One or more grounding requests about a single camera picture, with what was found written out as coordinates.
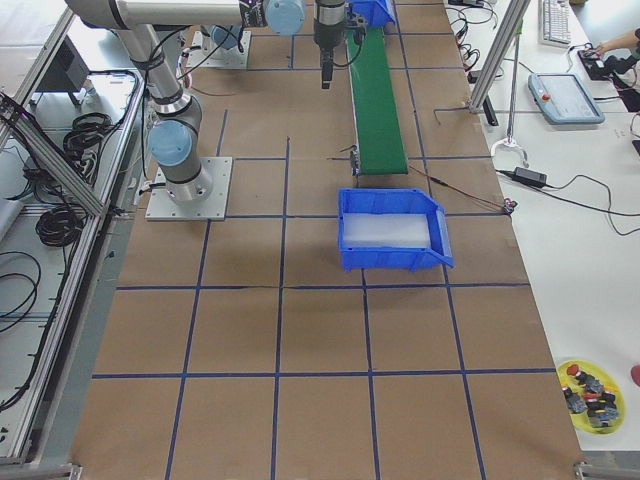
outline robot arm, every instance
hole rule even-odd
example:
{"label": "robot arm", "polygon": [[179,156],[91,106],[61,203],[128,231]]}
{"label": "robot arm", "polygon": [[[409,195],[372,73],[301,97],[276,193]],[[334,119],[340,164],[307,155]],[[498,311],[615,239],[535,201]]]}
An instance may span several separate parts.
{"label": "robot arm", "polygon": [[333,79],[333,49],[342,42],[346,28],[345,0],[316,0],[313,16],[313,40],[320,47],[322,88]]}
{"label": "robot arm", "polygon": [[[148,80],[151,106],[163,120],[149,133],[149,147],[176,201],[206,197],[212,179],[196,155],[202,111],[165,59],[152,25],[265,27],[293,35],[304,23],[304,0],[65,0],[85,23],[115,30],[133,64]],[[333,74],[333,49],[346,27],[345,0],[316,0],[314,40],[320,47],[322,88]]]}

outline grid of blue tape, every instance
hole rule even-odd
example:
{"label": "grid of blue tape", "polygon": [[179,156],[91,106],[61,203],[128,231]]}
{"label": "grid of blue tape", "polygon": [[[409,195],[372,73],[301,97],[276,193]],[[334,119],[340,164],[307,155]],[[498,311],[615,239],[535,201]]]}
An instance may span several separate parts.
{"label": "grid of blue tape", "polygon": [[[394,9],[396,10],[396,18],[398,18],[397,6],[403,5],[411,5],[411,6],[419,6],[419,5],[439,5],[441,6],[441,2],[424,2],[424,3],[402,3],[399,2],[394,5]],[[450,32],[441,32],[441,33],[402,33],[401,27],[397,25],[397,33],[391,33],[390,35],[397,35],[400,40],[400,46],[404,61],[403,67],[392,68],[393,70],[401,70],[406,72],[407,83],[409,87],[409,92],[411,95],[411,101],[414,107],[414,121],[415,128],[418,133],[419,146],[421,157],[411,157],[410,160],[419,160],[422,161],[425,170],[428,169],[428,160],[429,159],[446,159],[446,160],[473,160],[473,159],[486,159],[487,156],[451,156],[451,157],[434,157],[430,156],[427,158],[425,145],[423,143],[423,136],[420,132],[420,124],[418,120],[418,116],[416,113],[416,103],[413,92],[413,86],[411,82],[410,71],[411,70],[451,70],[457,69],[456,67],[409,67],[407,64],[406,51],[404,47],[403,36],[408,35],[451,35]],[[294,68],[295,65],[295,37],[292,38],[291,41],[291,53],[290,53],[290,61],[289,68],[287,69],[256,69],[253,71],[281,71],[281,70],[308,70],[308,71],[316,71],[319,69],[311,69],[311,68]],[[220,132],[220,137],[218,141],[217,147],[217,155],[220,154],[220,150],[222,147],[222,142],[224,139],[225,128],[228,120],[228,111],[225,111],[224,120],[222,130]],[[354,286],[334,286],[334,285],[319,285],[319,286],[300,286],[300,287],[287,287],[292,289],[309,289],[309,290],[322,290],[322,289],[356,289],[362,290],[363,292],[363,302],[364,302],[364,323],[365,323],[365,336],[366,336],[366,353],[367,353],[367,371],[354,371],[354,372],[331,372],[331,373],[312,373],[312,372],[281,372],[280,371],[280,354],[281,354],[281,340],[282,340],[282,300],[284,294],[284,261],[285,261],[285,238],[286,238],[286,229],[287,229],[287,220],[290,218],[337,218],[332,215],[298,215],[292,216],[287,215],[287,191],[288,191],[288,171],[289,171],[289,152],[290,152],[290,143],[289,139],[287,139],[286,144],[286,155],[284,157],[263,157],[263,158],[237,158],[236,160],[265,160],[265,161],[284,161],[285,162],[285,185],[284,185],[284,197],[283,197],[283,214],[282,215],[236,215],[229,216],[229,218],[279,218],[282,219],[282,239],[281,239],[281,252],[280,252],[280,277],[279,277],[279,298],[278,298],[278,322],[277,322],[277,335],[276,335],[276,360],[275,360],[275,368],[273,372],[256,372],[256,373],[225,373],[225,372],[205,372],[205,373],[190,373],[188,372],[188,364],[189,357],[191,353],[191,344],[193,340],[193,333],[195,328],[196,314],[198,310],[198,302],[200,297],[200,292],[203,290],[225,290],[225,289],[244,289],[244,288],[255,288],[249,286],[204,286],[202,285],[202,278],[204,273],[204,265],[207,254],[207,245],[209,241],[209,236],[212,229],[212,224],[209,221],[207,224],[205,238],[202,247],[201,259],[200,259],[200,267],[198,272],[198,281],[196,285],[190,286],[128,286],[128,287],[119,287],[118,290],[123,291],[131,291],[131,290],[194,290],[195,291],[195,299],[193,303],[191,323],[189,326],[189,334],[188,334],[188,342],[187,348],[184,357],[184,364],[182,372],[168,372],[168,373],[151,373],[151,374],[137,374],[137,373],[123,373],[123,374],[94,374],[93,379],[95,380],[108,380],[108,379],[152,379],[152,378],[166,378],[166,379],[180,379],[180,389],[178,394],[178,401],[176,405],[176,412],[174,418],[173,432],[171,437],[171,444],[167,458],[167,467],[165,473],[165,480],[169,480],[171,478],[171,469],[173,465],[173,458],[175,453],[175,446],[177,440],[177,433],[180,426],[180,415],[182,411],[182,402],[184,398],[185,385],[188,379],[192,378],[273,378],[274,379],[274,407],[273,407],[273,427],[272,427],[272,451],[271,451],[271,480],[276,480],[277,478],[277,448],[278,448],[278,407],[279,407],[279,391],[280,391],[280,379],[281,378],[309,378],[309,377],[367,377],[369,381],[369,397],[370,397],[370,413],[371,413],[371,435],[372,435],[372,445],[373,445],[373,459],[375,466],[375,476],[376,480],[381,479],[380,473],[380,460],[379,460],[379,452],[378,452],[378,442],[377,442],[377,425],[376,425],[376,408],[375,408],[375,388],[374,382],[375,378],[378,377],[388,377],[388,376],[433,376],[433,375],[457,375],[461,376],[464,385],[464,391],[467,401],[467,408],[469,414],[469,422],[471,425],[471,430],[473,434],[473,440],[476,449],[478,467],[480,471],[480,475],[482,480],[486,480],[486,472],[484,469],[484,460],[482,457],[482,449],[480,447],[480,440],[478,438],[478,430],[475,421],[475,414],[473,409],[473,403],[471,399],[471,394],[469,390],[468,377],[471,375],[488,375],[488,374],[538,374],[538,373],[555,373],[554,368],[515,368],[515,369],[467,369],[465,367],[464,355],[462,351],[462,344],[460,341],[460,333],[457,325],[457,317],[455,306],[453,303],[453,298],[451,291],[453,288],[474,288],[474,287],[522,287],[529,286],[528,283],[466,283],[466,284],[454,284],[449,281],[448,271],[446,267],[442,267],[444,272],[444,283],[434,283],[434,284],[393,284],[393,285],[367,285],[366,275],[364,271],[362,272],[362,280],[361,285]],[[428,184],[428,190],[431,193],[431,185]],[[495,213],[458,213],[458,214],[449,214],[448,216],[495,216],[500,214]],[[447,291],[449,308],[451,312],[451,319],[453,323],[454,336],[456,341],[456,347],[458,351],[458,359],[460,368],[459,369],[451,369],[451,370],[413,370],[413,371],[373,371],[372,368],[372,352],[371,352],[371,334],[369,328],[369,307],[368,307],[368,290],[373,289],[392,289],[392,288],[444,288]]]}

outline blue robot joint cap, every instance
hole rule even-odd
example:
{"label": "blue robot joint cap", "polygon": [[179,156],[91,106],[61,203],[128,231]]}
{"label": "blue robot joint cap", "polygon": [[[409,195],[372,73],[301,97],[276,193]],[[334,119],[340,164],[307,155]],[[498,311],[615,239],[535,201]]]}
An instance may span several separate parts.
{"label": "blue robot joint cap", "polygon": [[182,123],[166,120],[149,133],[149,146],[160,166],[175,167],[189,158],[193,139],[189,129]]}

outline blue storage bin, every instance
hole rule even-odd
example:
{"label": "blue storage bin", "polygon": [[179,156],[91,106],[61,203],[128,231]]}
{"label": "blue storage bin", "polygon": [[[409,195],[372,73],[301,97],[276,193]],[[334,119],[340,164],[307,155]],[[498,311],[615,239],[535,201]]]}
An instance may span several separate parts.
{"label": "blue storage bin", "polygon": [[384,27],[396,23],[393,7],[389,0],[351,0],[353,11],[367,20],[368,27]]}
{"label": "blue storage bin", "polygon": [[[415,272],[436,265],[454,266],[444,209],[421,190],[346,188],[338,194],[338,248],[345,271],[353,268],[402,268]],[[344,214],[423,214],[431,248],[347,247]]]}

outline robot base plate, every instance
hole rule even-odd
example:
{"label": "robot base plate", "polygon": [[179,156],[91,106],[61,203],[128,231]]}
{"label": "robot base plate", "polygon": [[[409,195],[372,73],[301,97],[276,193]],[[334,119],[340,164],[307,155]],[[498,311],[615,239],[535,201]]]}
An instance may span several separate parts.
{"label": "robot base plate", "polygon": [[[231,157],[204,157],[202,168],[213,178],[213,191],[203,200],[192,202],[174,201],[164,188],[151,192],[145,218],[147,220],[186,221],[224,220],[229,198],[229,184],[233,159]],[[156,183],[164,183],[164,174],[158,169]]]}

